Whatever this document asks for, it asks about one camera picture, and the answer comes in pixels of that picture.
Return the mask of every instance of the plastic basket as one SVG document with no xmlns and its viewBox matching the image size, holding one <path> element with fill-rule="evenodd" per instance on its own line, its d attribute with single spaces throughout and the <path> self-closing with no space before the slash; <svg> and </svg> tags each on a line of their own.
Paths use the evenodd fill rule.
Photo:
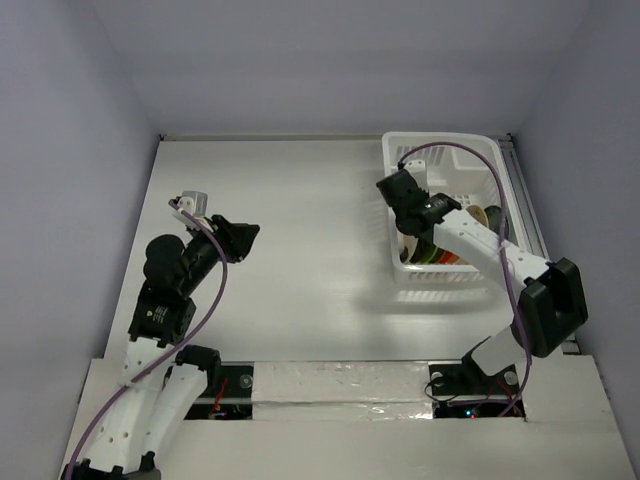
<svg viewBox="0 0 640 480">
<path fill-rule="evenodd" d="M 389 132 L 382 137 L 385 175 L 397 171 L 402 155 L 419 145 L 429 142 L 457 142 L 482 153 L 497 168 L 504 186 L 509 212 L 509 240 L 526 248 L 525 230 L 517 209 L 513 187 L 509 180 L 504 159 L 498 144 L 488 137 L 462 133 L 411 133 Z M 489 169 L 475 156 L 453 147 L 431 147 L 409 157 L 408 170 L 422 188 L 430 193 L 443 192 L 462 204 L 499 205 L 498 188 Z M 389 233 L 394 276 L 402 284 L 429 284 L 475 282 L 484 277 L 471 265 L 407 265 L 400 261 L 403 247 L 402 235 L 395 226 L 395 216 L 389 209 Z"/>
</svg>

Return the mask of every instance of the gray wall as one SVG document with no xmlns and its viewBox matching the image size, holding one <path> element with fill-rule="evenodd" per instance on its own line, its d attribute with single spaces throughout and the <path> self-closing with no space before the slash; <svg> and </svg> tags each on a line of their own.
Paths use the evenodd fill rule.
<svg viewBox="0 0 640 480">
<path fill-rule="evenodd" d="M 601 0 L 517 135 L 552 256 L 582 270 L 595 355 L 640 472 L 640 2 Z"/>
<path fill-rule="evenodd" d="M 93 7 L 2 0 L 0 465 L 57 476 L 157 136 Z"/>
<path fill-rule="evenodd" d="M 163 133 L 512 131 L 589 0 L 93 0 Z"/>
</svg>

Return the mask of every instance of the white table surface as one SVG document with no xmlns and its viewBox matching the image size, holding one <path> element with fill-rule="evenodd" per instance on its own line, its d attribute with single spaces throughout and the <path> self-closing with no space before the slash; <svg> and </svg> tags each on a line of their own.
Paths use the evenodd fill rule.
<svg viewBox="0 0 640 480">
<path fill-rule="evenodd" d="M 65 462 L 113 391 L 119 362 L 94 360 Z M 590 357 L 539 361 L 515 418 L 185 421 L 163 480 L 632 480 Z"/>
<path fill-rule="evenodd" d="M 208 193 L 209 214 L 261 227 L 198 336 L 223 360 L 460 358 L 511 322 L 507 297 L 485 285 L 458 304 L 446 292 L 433 301 L 422 287 L 397 285 L 375 187 L 383 176 L 379 140 L 162 142 L 106 358 L 124 354 L 146 245 L 164 233 L 187 238 L 167 206 L 183 190 Z M 214 268 L 196 290 L 196 319 L 220 273 Z"/>
<path fill-rule="evenodd" d="M 209 213 L 262 228 L 197 337 L 226 361 L 459 358 L 508 324 L 497 289 L 461 305 L 394 283 L 375 188 L 381 155 L 379 141 L 162 142 L 106 356 L 92 363 L 66 458 L 113 391 L 144 249 L 181 231 L 166 203 L 183 190 L 207 192 Z M 200 314 L 219 278 L 214 269 L 196 291 Z M 590 357 L 536 360 L 524 401 L 527 422 L 186 421 L 163 480 L 633 478 Z"/>
</svg>

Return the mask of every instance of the clear plastic tape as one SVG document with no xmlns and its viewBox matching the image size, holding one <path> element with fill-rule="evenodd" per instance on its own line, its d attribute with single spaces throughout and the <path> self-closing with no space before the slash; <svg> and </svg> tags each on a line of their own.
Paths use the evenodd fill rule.
<svg viewBox="0 0 640 480">
<path fill-rule="evenodd" d="M 254 403 L 424 404 L 427 362 L 256 362 Z"/>
<path fill-rule="evenodd" d="M 254 420 L 378 421 L 431 420 L 431 403 L 262 403 L 254 404 Z"/>
</svg>

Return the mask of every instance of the red wire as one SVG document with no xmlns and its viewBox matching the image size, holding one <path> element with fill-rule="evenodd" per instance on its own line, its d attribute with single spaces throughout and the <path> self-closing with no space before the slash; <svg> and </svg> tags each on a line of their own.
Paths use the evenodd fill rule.
<svg viewBox="0 0 640 480">
<path fill-rule="evenodd" d="M 226 388 L 228 382 L 229 382 L 228 378 L 225 378 L 224 380 L 222 380 L 222 384 L 220 385 L 220 391 L 218 392 L 215 400 L 213 401 L 213 407 L 211 408 L 211 413 L 215 413 L 218 410 L 220 410 L 219 402 L 222 396 L 224 395 L 224 389 Z"/>
</svg>

